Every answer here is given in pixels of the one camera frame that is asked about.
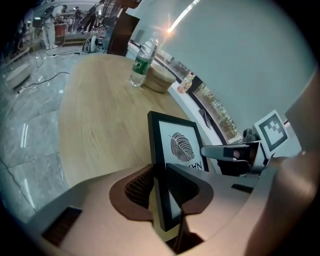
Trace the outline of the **dark folded cloth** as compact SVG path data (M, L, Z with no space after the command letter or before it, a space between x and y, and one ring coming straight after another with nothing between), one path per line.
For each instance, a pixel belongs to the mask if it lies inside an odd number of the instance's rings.
M205 125L211 129L211 122L210 119L208 118L207 112L204 109L199 109L199 114L202 116Z

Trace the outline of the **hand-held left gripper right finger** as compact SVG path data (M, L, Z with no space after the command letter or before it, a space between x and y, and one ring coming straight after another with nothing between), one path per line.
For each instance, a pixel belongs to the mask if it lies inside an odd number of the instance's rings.
M186 252L222 229L244 206L258 180L168 163L165 183L180 208L174 252Z

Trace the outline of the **fluorescent ceiling light tube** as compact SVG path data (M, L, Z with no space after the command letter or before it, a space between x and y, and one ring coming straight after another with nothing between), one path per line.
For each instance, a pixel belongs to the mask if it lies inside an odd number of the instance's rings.
M173 30L178 26L181 20L200 2L201 0L193 0L183 12L176 18L176 20L172 23L172 25L168 28L167 33L170 34Z

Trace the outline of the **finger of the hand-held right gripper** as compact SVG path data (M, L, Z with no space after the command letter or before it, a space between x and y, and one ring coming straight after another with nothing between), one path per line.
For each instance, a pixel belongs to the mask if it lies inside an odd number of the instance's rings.
M222 161L217 160L221 174L225 176L239 177L248 173L251 165L246 161Z
M249 149L247 144L229 144L229 145L207 145L200 150L204 157L212 159L237 159L240 156L240 150Z

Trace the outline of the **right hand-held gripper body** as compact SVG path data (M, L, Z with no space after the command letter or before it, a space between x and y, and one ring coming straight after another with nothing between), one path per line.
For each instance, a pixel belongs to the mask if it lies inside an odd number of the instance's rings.
M244 143L250 146L248 173L259 175L288 140L289 134L276 110L255 122L251 129L259 140Z

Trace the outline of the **light wooden table top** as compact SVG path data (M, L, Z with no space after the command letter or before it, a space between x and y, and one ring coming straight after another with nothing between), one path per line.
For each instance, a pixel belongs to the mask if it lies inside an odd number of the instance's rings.
M220 144L209 133L186 94L173 85L158 93L129 83L133 60L88 54L69 74L60 105L59 151L67 183L151 163L150 111L193 121L206 145Z

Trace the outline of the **black framed leaf picture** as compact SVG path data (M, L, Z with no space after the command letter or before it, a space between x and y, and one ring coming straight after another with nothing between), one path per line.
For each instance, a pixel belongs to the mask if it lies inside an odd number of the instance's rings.
M160 227L169 231L180 222L181 208L165 181L166 164L179 164L208 172L201 154L203 142L195 122L150 111L147 114L154 191Z

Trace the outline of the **clear green label water bottle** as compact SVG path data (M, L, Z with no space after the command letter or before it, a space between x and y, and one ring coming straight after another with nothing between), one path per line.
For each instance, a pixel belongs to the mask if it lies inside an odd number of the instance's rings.
M155 58L159 46L159 33L153 32L150 39L141 45L134 60L129 83L133 87L140 87L145 80L147 72Z

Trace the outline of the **white upright vacuum cleaner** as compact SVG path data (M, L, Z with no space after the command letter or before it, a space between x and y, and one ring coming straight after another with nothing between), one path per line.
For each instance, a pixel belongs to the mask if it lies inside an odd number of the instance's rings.
M98 50L98 38L93 35L86 39L82 46L83 53L95 53Z

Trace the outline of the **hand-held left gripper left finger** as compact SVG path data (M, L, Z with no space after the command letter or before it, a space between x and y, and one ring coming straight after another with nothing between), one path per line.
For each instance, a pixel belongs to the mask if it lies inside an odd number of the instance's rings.
M78 183L45 205L27 230L48 256L175 256L149 210L153 167L131 167Z

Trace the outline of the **round wooden lidded box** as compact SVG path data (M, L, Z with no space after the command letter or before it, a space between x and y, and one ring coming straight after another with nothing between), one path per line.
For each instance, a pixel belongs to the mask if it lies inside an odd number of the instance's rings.
M169 87L176 82L176 77L161 65L151 64L143 85L157 93L166 93Z

